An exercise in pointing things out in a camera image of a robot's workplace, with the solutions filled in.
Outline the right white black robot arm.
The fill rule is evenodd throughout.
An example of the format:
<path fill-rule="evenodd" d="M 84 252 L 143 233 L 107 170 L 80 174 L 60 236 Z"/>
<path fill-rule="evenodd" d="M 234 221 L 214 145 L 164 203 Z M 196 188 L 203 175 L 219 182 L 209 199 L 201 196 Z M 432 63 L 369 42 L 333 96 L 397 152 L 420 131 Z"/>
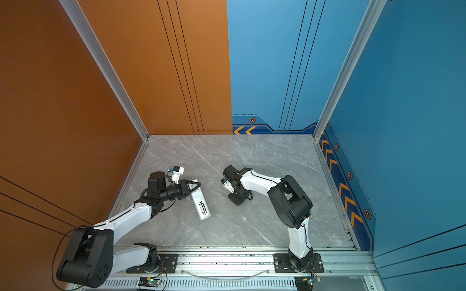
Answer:
<path fill-rule="evenodd" d="M 273 178 L 255 172 L 252 168 L 236 169 L 229 165 L 223 171 L 223 187 L 236 206 L 252 200 L 253 193 L 267 196 L 280 221 L 288 228 L 288 254 L 275 256 L 277 273 L 324 273 L 320 254 L 312 248 L 309 219 L 313 203 L 298 182 L 290 175 Z"/>

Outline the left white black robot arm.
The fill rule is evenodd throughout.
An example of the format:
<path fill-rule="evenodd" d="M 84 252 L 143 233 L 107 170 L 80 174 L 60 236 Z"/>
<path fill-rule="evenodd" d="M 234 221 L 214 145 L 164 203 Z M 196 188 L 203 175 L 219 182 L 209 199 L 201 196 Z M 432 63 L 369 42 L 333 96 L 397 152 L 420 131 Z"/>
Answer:
<path fill-rule="evenodd" d="M 154 244 L 138 242 L 130 247 L 116 243 L 137 226 L 165 211 L 166 201 L 180 201 L 199 190 L 198 181 L 180 179 L 174 171 L 153 172 L 139 199 L 121 213 L 93 226 L 69 231 L 70 240 L 59 264 L 51 265 L 51 280 L 97 288 L 113 274 L 128 269 L 143 273 L 163 271 Z"/>

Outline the white remote control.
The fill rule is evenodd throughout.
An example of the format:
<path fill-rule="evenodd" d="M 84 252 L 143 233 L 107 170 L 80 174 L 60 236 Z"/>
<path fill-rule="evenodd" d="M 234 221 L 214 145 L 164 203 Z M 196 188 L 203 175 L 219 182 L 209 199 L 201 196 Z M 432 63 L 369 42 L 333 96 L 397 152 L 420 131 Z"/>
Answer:
<path fill-rule="evenodd" d="M 211 212 L 208 208 L 208 205 L 207 205 L 207 202 L 205 200 L 205 197 L 203 195 L 203 192 L 201 190 L 200 193 L 198 193 L 198 195 L 196 196 L 191 196 L 192 197 L 192 200 L 195 204 L 195 208 L 197 210 L 197 213 L 198 213 L 198 216 L 200 218 L 201 221 L 204 221 L 208 218 L 211 217 Z"/>

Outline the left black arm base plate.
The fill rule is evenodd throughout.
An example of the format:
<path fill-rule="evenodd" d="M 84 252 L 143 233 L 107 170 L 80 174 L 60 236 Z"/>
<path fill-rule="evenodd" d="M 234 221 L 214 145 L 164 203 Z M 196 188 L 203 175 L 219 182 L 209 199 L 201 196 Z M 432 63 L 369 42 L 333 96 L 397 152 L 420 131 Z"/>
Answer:
<path fill-rule="evenodd" d="M 155 258 L 149 258 L 146 263 L 140 266 L 128 268 L 127 274 L 174 274 L 177 268 L 177 253 L 162 253 Z"/>

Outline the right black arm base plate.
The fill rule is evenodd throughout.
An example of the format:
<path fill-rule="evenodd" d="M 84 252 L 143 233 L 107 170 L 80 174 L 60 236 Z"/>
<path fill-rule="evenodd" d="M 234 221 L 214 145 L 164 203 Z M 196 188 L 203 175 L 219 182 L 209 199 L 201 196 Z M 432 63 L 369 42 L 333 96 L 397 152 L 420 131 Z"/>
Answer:
<path fill-rule="evenodd" d="M 318 253 L 310 251 L 306 257 L 297 258 L 290 253 L 275 253 L 274 270 L 275 273 L 324 273 L 324 264 Z"/>

